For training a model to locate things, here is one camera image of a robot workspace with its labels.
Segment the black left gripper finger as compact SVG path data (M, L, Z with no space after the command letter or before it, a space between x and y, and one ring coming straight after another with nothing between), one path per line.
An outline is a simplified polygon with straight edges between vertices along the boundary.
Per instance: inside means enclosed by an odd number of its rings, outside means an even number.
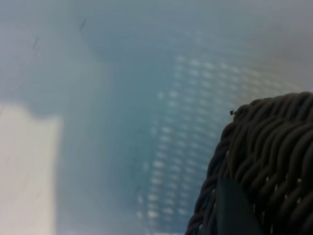
M219 179L217 185L217 232L220 235L262 235L256 216L241 186Z

